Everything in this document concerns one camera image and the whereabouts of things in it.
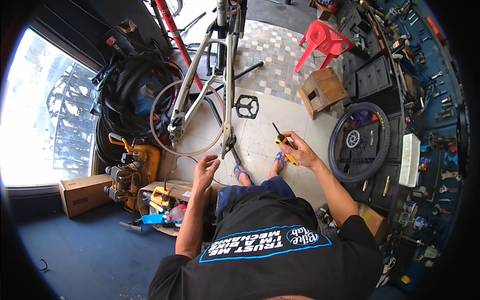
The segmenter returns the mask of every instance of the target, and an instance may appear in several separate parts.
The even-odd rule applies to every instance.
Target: white plastic basket
[[[414,188],[420,162],[420,140],[413,133],[403,136],[402,167],[399,184]]]

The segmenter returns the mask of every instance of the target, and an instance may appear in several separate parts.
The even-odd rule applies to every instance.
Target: flat pedal
[[[237,110],[237,116],[239,118],[244,118],[244,119],[255,119],[257,117],[258,113],[258,98],[255,96],[249,96],[249,95],[240,95],[237,99],[237,102],[234,104],[235,109]],[[248,114],[242,114],[240,112],[240,108],[245,108],[248,112]]]

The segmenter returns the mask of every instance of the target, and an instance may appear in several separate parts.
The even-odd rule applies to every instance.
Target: black t-shirt
[[[218,224],[203,253],[193,260],[171,255],[160,261],[148,298],[367,299],[383,262],[363,219],[349,217],[332,238],[317,228],[312,207],[301,198],[246,194]]]

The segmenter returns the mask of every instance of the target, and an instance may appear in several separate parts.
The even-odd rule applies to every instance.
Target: blue flip-flop
[[[285,163],[283,162],[283,153],[282,153],[282,151],[278,152],[278,153],[275,155],[275,160],[279,160],[279,161],[282,163],[282,168],[285,166]]]
[[[237,180],[240,178],[240,174],[241,174],[241,173],[244,173],[245,175],[247,175],[248,179],[250,179],[250,176],[248,175],[247,172],[240,170],[240,165],[236,165],[235,168],[233,168],[233,175],[235,175],[235,171],[236,171],[237,169],[239,170],[239,173],[238,173],[238,175],[237,175]],[[252,184],[252,186],[255,185],[255,183],[253,183],[253,181],[252,181],[251,179],[250,179],[250,183]]]

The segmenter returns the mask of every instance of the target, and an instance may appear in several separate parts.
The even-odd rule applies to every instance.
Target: bicycle frame
[[[227,28],[227,13],[226,8],[228,7],[227,0],[218,0],[217,1],[217,25],[223,28]],[[214,82],[223,83],[226,97],[225,101],[225,122],[223,127],[223,140],[222,140],[222,159],[225,158],[225,154],[230,150],[230,140],[233,133],[233,128],[231,124],[231,116],[232,116],[232,107],[233,107],[233,97],[234,97],[234,79],[233,79],[233,49],[232,49],[232,42],[233,42],[233,32],[228,32],[225,38],[211,38],[212,30],[209,30],[204,36],[203,41],[201,42],[200,46],[198,47],[197,53],[193,58],[192,64],[188,68],[187,74],[185,75],[185,80],[181,85],[177,100],[175,101],[172,117],[170,119],[170,124],[168,125],[168,131],[170,133],[170,140],[172,141],[173,147],[177,147],[179,139],[184,135],[185,130],[190,123],[193,115],[197,111],[198,107],[200,106],[201,102],[203,101],[206,93],[208,91],[208,87],[211,86]],[[193,102],[190,109],[185,113],[183,108],[185,106],[185,100],[187,98],[188,92],[190,90],[192,80],[196,74],[198,64],[200,63],[200,59],[205,48],[212,44],[218,43],[218,51],[217,51],[217,66],[212,67],[214,72],[212,72],[212,76],[206,81],[203,85],[201,92],[199,93],[197,99]],[[227,62],[226,66],[223,68],[223,74],[218,74],[218,66],[221,62],[222,55],[221,53],[227,52]]]

